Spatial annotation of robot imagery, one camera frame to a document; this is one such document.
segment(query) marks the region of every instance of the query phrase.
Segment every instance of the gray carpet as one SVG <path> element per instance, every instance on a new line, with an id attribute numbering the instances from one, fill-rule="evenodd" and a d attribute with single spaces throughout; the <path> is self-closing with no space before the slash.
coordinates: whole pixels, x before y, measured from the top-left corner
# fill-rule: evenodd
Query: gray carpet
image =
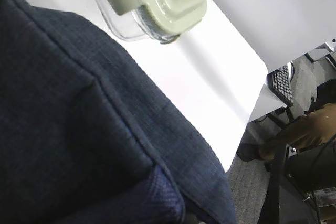
<path id="1" fill-rule="evenodd" d="M 303 114 L 311 104 L 311 97 L 316 97 L 316 87 L 325 81 L 336 78 L 336 71 L 326 60 L 311 63 L 305 56 L 294 61 L 295 75 L 292 80 L 294 117 Z M 288 121 L 285 114 L 279 116 Z M 276 135 L 280 128 L 270 119 L 251 122 L 247 125 L 242 138 L 244 143 L 263 143 Z M 267 192 L 269 173 L 262 161 L 242 162 L 237 156 L 228 171 L 229 183 L 233 193 L 238 224 L 255 224 Z"/>

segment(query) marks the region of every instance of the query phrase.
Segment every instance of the desk surface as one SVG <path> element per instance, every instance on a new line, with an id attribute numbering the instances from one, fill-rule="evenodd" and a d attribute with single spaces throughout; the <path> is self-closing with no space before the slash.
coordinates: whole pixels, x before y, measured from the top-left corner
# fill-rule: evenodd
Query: desk surface
<path id="1" fill-rule="evenodd" d="M 334 0 L 214 1 L 269 72 L 336 38 Z"/>
<path id="2" fill-rule="evenodd" d="M 267 69 L 212 0 L 203 21 L 170 45 L 118 40 L 95 0 L 28 2 L 80 14 L 118 41 L 230 168 Z"/>

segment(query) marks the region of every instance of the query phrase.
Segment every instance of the computer keyboard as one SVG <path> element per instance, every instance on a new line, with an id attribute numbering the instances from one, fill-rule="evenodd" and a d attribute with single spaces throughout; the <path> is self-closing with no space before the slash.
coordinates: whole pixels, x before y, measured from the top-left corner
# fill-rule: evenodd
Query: computer keyboard
<path id="1" fill-rule="evenodd" d="M 267 81 L 268 88 L 288 107 L 292 107 L 294 100 L 287 65 L 268 74 Z"/>

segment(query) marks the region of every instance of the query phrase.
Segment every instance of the cable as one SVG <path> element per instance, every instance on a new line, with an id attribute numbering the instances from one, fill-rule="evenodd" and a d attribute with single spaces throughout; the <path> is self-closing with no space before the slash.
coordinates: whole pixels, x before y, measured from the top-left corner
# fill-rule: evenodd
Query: cable
<path id="1" fill-rule="evenodd" d="M 293 62 L 291 62 L 291 64 L 292 64 L 292 76 L 290 77 L 290 82 L 292 82 L 292 80 L 293 80 L 293 78 L 294 78 L 294 74 L 295 74 L 295 67 L 294 67 L 294 63 Z"/>
<path id="2" fill-rule="evenodd" d="M 313 168 L 315 166 L 315 164 L 317 163 L 318 159 L 321 157 L 321 155 L 323 154 L 324 150 L 328 147 L 328 145 L 330 143 L 332 143 L 334 140 L 336 139 L 336 134 L 329 140 L 327 141 L 327 143 L 322 147 L 322 149 L 320 150 L 320 152 L 317 154 L 316 158 L 313 160 L 313 162 L 311 163 L 311 166 L 310 166 L 310 169 L 308 171 L 308 174 L 307 174 L 307 177 L 311 177 L 311 174 L 313 172 Z M 334 152 L 334 155 L 336 157 L 336 148 L 335 148 L 335 143 L 334 143 L 334 146 L 333 146 L 333 152 Z M 316 201 L 316 197 L 315 197 L 315 191 L 313 190 L 311 192 L 312 194 L 312 197 L 313 197 L 313 201 L 315 203 L 315 208 L 316 208 L 316 215 L 317 215 L 317 219 L 318 219 L 318 223 L 320 224 L 321 223 L 321 218 L 320 218 L 320 212 L 319 212 L 319 207 L 317 205 L 317 201 Z"/>

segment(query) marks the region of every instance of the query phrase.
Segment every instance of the dark blue fabric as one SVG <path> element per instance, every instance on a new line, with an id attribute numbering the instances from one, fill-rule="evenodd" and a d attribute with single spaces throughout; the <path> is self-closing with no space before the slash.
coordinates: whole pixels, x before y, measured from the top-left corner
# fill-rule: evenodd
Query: dark blue fabric
<path id="1" fill-rule="evenodd" d="M 119 44 L 72 13 L 0 0 L 0 146 L 1 223 L 83 213 L 157 165 L 198 217 L 236 223 L 206 141 Z"/>
<path id="2" fill-rule="evenodd" d="M 183 206 L 160 167 L 148 179 L 114 198 L 75 213 L 55 224 L 177 223 Z"/>

